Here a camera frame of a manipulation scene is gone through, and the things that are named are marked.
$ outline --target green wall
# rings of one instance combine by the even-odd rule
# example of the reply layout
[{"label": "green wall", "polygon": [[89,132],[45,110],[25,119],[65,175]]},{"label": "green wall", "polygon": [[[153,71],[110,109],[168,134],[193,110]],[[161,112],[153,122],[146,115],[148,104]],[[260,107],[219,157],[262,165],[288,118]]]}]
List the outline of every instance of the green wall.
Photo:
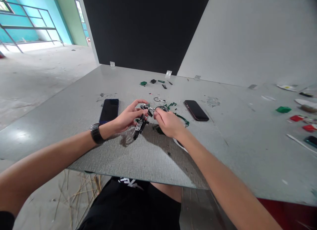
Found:
[{"label": "green wall", "polygon": [[57,0],[74,44],[88,46],[75,0]]}]

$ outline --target hand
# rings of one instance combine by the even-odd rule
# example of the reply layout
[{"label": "hand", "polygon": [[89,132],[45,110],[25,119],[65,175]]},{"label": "hand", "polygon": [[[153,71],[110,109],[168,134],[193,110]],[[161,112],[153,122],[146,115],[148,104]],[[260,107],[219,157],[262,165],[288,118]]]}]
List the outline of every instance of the hand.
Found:
[{"label": "hand", "polygon": [[157,108],[154,112],[154,119],[157,120],[164,134],[170,138],[176,138],[177,135],[179,136],[186,131],[184,124],[171,111],[165,112]]},{"label": "hand", "polygon": [[126,131],[131,125],[136,126],[137,122],[134,120],[144,114],[148,116],[148,110],[142,110],[141,108],[135,108],[139,103],[148,104],[146,100],[138,99],[133,101],[117,118],[109,123],[112,124],[115,133],[121,133]]}]

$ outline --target white stick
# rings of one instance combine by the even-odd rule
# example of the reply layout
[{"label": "white stick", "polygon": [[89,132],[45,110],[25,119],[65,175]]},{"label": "white stick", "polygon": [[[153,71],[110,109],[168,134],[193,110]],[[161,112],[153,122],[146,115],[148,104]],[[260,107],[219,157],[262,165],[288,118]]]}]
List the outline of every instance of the white stick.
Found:
[{"label": "white stick", "polygon": [[301,141],[299,141],[299,140],[297,140],[296,138],[294,138],[292,135],[286,134],[286,136],[288,136],[289,138],[293,139],[295,142],[299,143],[300,145],[302,145],[304,148],[308,149],[309,151],[312,151],[313,153],[317,154],[316,151],[310,149],[310,148],[307,147],[305,144],[303,144]]}]

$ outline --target phone screen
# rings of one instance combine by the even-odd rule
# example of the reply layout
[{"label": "phone screen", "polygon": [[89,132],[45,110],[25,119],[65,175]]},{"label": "phone screen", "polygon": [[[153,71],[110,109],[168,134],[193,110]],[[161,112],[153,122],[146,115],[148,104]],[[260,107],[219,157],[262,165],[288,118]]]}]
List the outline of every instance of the phone screen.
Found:
[{"label": "phone screen", "polygon": [[103,103],[99,123],[105,124],[118,117],[119,99],[106,99]]},{"label": "phone screen", "polygon": [[317,138],[316,137],[309,136],[309,137],[305,138],[304,141],[317,148]]},{"label": "phone screen", "polygon": [[197,121],[208,121],[209,118],[205,114],[205,112],[200,108],[199,104],[196,101],[193,100],[186,100],[184,102],[185,106],[191,113],[191,115],[194,117]]}]

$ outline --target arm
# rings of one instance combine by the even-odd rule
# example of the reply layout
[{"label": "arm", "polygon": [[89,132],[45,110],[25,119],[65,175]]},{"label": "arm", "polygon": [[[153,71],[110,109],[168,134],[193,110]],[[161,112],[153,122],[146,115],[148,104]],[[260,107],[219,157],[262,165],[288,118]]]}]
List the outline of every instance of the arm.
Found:
[{"label": "arm", "polygon": [[281,229],[245,184],[201,145],[176,115],[157,109],[154,117],[166,136],[186,148],[237,229]]},{"label": "arm", "polygon": [[[147,112],[136,109],[138,103],[147,101],[135,100],[115,120],[99,127],[103,139],[136,125],[134,119]],[[8,211],[16,217],[30,194],[95,146],[90,131],[85,131],[10,166],[0,174],[0,211]]]}]

